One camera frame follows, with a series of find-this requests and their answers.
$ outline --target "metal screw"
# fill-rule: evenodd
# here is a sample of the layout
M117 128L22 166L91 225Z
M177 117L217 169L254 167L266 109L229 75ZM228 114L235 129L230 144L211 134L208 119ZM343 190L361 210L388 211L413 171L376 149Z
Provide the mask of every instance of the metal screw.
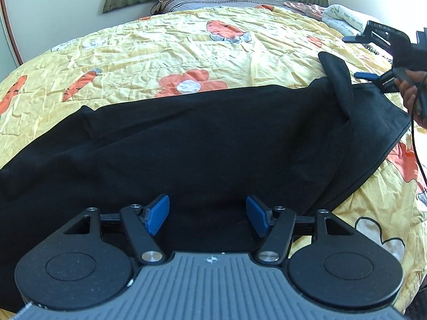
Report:
M147 262L159 262L163 255L158 251L146 251L141 255L141 259Z
M262 251L258 254L258 258L264 262L274 262L279 260L279 254L274 251Z

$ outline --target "pillow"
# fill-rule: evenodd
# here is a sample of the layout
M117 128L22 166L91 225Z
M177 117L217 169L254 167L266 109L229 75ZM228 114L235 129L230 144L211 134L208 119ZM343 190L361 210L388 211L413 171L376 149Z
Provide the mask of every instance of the pillow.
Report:
M365 30L368 20L379 22L379 20L375 17L372 17L372 15L360 13L341 5L331 5L326 8L323 14L332 19L344 20L360 32Z
M164 14L207 7L256 7L259 5L270 5L305 15L297 10L283 6L283 2L285 0L159 0L155 11Z
M337 30L343 36L356 36L360 34L358 30L356 30L355 28L353 28L351 25L349 25L347 22L343 20L336 20L329 17L323 17L322 21L327 26Z

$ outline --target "finger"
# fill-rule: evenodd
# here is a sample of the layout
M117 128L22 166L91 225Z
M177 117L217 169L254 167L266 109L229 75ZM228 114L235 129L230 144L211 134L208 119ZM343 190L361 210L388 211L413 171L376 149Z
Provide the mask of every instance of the finger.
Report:
M415 86L407 89L407 91L403 94L403 102L406 108L410 108L412 106L407 106L409 104L409 100L417 94L417 88Z
M399 87L399 90L403 95L410 87L412 87L411 84L409 84L407 81L403 81Z
M425 72L425 71L411 71L411 70L406 70L406 74L415 83L421 83L421 81L425 78L427 72Z
M396 85L397 85L397 87L398 87L398 89L399 89L399 91L403 97L405 95L405 90L404 90L404 87L402 86L402 82L397 78L394 80L394 82L396 83Z
M404 106L406 107L406 109L408 110L408 113L411 114L412 113L412 109L415 108L414 107L414 102L415 102L415 95L412 95L409 100L406 101L406 104L404 102Z

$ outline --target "human hand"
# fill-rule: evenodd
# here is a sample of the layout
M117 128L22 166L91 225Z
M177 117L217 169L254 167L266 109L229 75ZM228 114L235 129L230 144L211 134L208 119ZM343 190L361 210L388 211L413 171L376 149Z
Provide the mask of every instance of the human hand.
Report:
M424 80L424 84L427 85L427 72L406 70L406 74L414 83L420 83L422 80ZM415 86L411 86L407 81L401 82L397 78L394 79L394 83L401 92L403 97L403 105L408 110L408 113L411 114L415 103L415 97L417 95L417 88ZM414 113L414 120L419 126L425 129L427 128L427 126L423 125L419 114Z

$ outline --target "blue gripper pad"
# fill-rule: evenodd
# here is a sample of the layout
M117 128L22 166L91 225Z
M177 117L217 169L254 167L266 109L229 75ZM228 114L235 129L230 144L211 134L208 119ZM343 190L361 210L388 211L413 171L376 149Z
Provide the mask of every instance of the blue gripper pad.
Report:
M169 215L169 196L160 195L145 210L148 210L145 228L151 236L155 236Z
M366 81L376 81L379 79L379 76L375 73L368 73L368 72L355 72L353 75L354 78L357 79L365 79Z
M266 237L270 232L270 224L265 207L264 203L252 196L246 198L246 215L260 237Z

